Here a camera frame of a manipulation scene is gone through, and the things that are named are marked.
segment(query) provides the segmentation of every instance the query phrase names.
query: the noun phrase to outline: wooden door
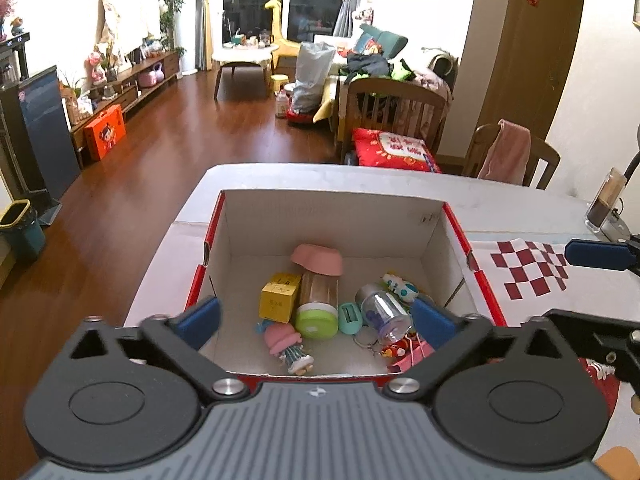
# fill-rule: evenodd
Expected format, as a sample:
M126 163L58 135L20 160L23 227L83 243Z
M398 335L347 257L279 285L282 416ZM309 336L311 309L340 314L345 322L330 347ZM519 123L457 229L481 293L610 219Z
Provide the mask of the wooden door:
M506 119L545 139L574 56L583 2L509 0L478 125Z

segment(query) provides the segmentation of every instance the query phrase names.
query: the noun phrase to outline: teal plastic toy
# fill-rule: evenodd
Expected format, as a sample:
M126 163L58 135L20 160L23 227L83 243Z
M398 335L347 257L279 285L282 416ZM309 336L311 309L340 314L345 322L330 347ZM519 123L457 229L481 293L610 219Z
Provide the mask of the teal plastic toy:
M355 303L343 303L338 307L338 328L347 335L357 334L362 328L362 313Z

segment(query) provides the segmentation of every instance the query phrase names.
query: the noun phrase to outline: brown chair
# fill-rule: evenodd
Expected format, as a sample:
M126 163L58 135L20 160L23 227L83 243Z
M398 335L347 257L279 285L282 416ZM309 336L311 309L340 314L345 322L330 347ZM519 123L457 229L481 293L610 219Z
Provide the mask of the brown chair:
M486 155L489 152L489 148L494 143L499 132L499 124L484 124L478 127L471 139L468 150L466 150L465 167L462 170L462 176L478 176L482 164L486 159ZM523 186L530 186L540 159L546 162L546 168L536 188L546 189L556 168L560 164L560 155L544 140L532 135L531 152L524 172Z
M351 133L354 128L384 130L418 137L423 114L432 110L425 140L427 149L430 149L438 133L444 106L443 97L412 83L382 77L351 81L347 89L340 162L344 163L344 157L351 149Z

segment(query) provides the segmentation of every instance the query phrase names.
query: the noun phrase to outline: cardboard box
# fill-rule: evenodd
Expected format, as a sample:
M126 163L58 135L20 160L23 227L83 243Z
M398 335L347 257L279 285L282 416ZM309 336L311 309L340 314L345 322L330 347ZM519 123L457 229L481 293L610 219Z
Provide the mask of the cardboard box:
M260 294L260 317L288 323L296 306L300 275L280 272L274 274Z
M471 246L450 206L440 200L348 192L234 189L222 192L204 240L187 305L215 294L222 325L201 353L249 385L265 375L287 380L371 380L383 384L386 361L349 335L305 340L310 376L292 378L269 355L259 320L260 293L274 272L297 274L291 262L301 243L338 249L344 272L338 303L353 301L366 283L389 269L459 315L490 316L497 307L482 271L467 264Z
M91 158L102 160L125 134L122 108L120 105L110 106L84 127Z

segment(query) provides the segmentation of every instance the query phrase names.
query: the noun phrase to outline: pink figurine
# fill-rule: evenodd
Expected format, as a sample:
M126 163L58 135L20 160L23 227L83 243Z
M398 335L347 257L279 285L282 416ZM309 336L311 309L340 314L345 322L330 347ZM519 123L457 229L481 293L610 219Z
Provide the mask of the pink figurine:
M313 368L314 359L304 353L302 338L289 323L271 323L264 330L264 342L269 354L286 362L290 374L304 375Z
M107 81L107 76L104 73L104 69L100 65L100 62L102 61L100 52L91 52L86 60L87 63L89 63L89 66L92 68L91 80L94 82L94 85Z

